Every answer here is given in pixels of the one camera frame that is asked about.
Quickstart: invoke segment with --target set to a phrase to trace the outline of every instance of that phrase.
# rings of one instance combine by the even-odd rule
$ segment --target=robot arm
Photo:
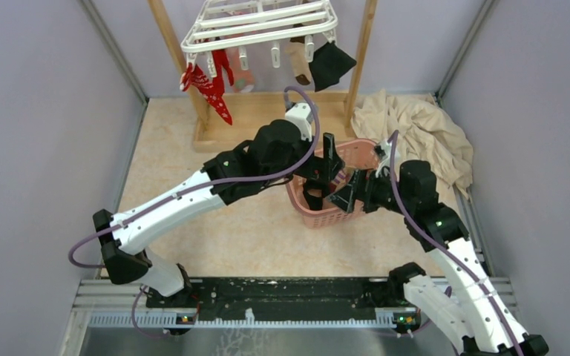
[[[184,268],[165,261],[147,247],[187,220],[272,186],[280,178],[252,182],[247,179],[235,182],[234,178],[266,176],[300,161],[312,145],[311,122],[312,111],[307,103],[292,104],[284,119],[260,128],[254,140],[244,141],[233,150],[218,154],[177,187],[122,213],[97,212],[94,215],[97,231],[110,225],[120,226],[99,238],[111,282],[143,283],[161,297],[174,298],[178,303],[186,300],[191,288],[187,288],[190,285]],[[344,163],[335,149],[333,135],[328,133],[324,134],[324,151],[327,152],[324,157],[311,156],[294,174],[330,182]],[[209,184],[222,179],[233,182]]]
[[[97,212],[94,215],[97,231],[111,225],[120,226],[99,237],[111,282],[143,283],[150,286],[150,291],[158,294],[157,297],[162,298],[167,306],[184,305],[191,294],[184,268],[158,257],[148,246],[187,220],[271,187],[278,179],[240,179],[243,181],[236,182],[230,178],[265,176],[300,161],[311,147],[311,121],[308,104],[290,105],[285,119],[263,126],[255,139],[218,154],[177,187],[129,211],[115,215],[107,211]],[[333,135],[325,133],[323,143],[324,157],[311,156],[295,169],[294,174],[327,185],[335,178],[344,162],[337,154]],[[379,208],[401,213],[385,171],[390,164],[390,151],[391,146],[386,142],[378,145],[375,149],[380,160],[377,169],[355,171],[349,182],[327,199],[346,212],[353,210],[355,200],[361,200],[367,213]],[[445,245],[448,252],[465,261],[479,276],[480,282],[475,283],[443,251],[424,241],[406,223],[410,234],[444,271],[459,303],[447,298],[415,263],[390,272],[388,285],[391,293],[396,299],[418,306],[464,356],[517,355],[508,333],[490,305],[488,298],[493,298],[504,311],[504,318],[512,335],[520,341],[524,355],[545,355],[548,347],[544,339],[540,335],[529,335],[505,309],[482,266],[477,263],[462,221],[455,211],[438,202],[436,177],[429,163],[407,161],[401,165],[400,172],[399,194],[409,215],[429,236]],[[209,184],[222,179],[229,180],[216,186]]]

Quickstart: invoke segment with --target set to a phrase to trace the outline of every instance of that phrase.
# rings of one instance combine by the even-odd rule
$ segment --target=lavender wall
[[[570,355],[570,1],[501,1],[445,97],[522,321]]]
[[[0,1],[0,355],[57,354],[140,111],[77,1]]]
[[[357,48],[364,0],[332,0],[339,18],[338,45],[351,56]],[[144,0],[93,0],[149,96],[177,96],[178,73]],[[203,0],[164,1],[179,40],[193,25]],[[437,90],[465,38],[482,0],[381,0],[377,5],[360,91]],[[257,90],[296,84],[289,58],[270,62],[269,44],[248,46]],[[335,89],[346,90],[350,74]]]

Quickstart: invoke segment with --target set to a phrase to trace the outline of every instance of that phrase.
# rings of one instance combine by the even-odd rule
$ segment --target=wooden post
[[[186,71],[186,60],[182,49],[180,49],[180,43],[178,42],[174,28],[171,26],[171,21],[169,20],[169,15],[165,9],[163,0],[148,0],[148,3],[151,8],[151,13],[154,15],[154,20],[156,20],[158,28],[160,29],[160,33],[165,39],[165,44],[167,45],[169,54],[171,54],[171,59],[174,61],[178,73],[182,76]],[[189,98],[191,98],[197,116],[200,118],[203,126],[206,127],[206,123],[209,119],[209,103],[204,100],[196,88],[191,86],[187,91],[189,92]]]
[[[350,77],[350,86],[344,105],[344,119],[347,128],[350,127],[350,119],[353,117],[355,110],[355,101],[357,100],[357,91],[359,89],[359,81],[361,72],[364,69],[364,60],[366,59],[366,50],[368,49],[368,41],[370,40],[370,32],[373,30],[373,20],[375,19],[375,11],[377,8],[377,0],[366,0],[364,7],[364,18],[361,20],[361,28],[359,29],[359,42],[357,42],[357,65]]]

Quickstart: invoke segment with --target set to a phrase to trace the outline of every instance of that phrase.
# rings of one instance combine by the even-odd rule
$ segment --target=crumpled fabric
[[[467,188],[473,183],[473,146],[447,113],[432,102],[386,94],[383,89],[359,101],[351,119],[357,137],[378,142],[399,130],[397,175],[402,162],[425,160],[439,179],[455,185],[468,198]]]

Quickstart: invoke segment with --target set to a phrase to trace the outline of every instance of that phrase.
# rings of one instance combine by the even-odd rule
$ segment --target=pink laundry basket
[[[337,145],[335,148],[347,167],[360,169],[377,168],[379,164],[379,159],[374,151],[375,142],[369,139],[354,139],[353,141]],[[322,156],[322,149],[316,150],[315,155]],[[355,210],[351,214],[346,214],[337,206],[327,202],[326,199],[323,201],[322,210],[309,210],[307,201],[303,197],[304,180],[294,176],[294,179],[287,183],[287,194],[294,208],[301,213],[304,224],[308,228],[321,228],[365,214],[362,211],[364,204],[360,201],[355,203]],[[333,182],[336,184],[341,183],[339,178],[336,178]]]

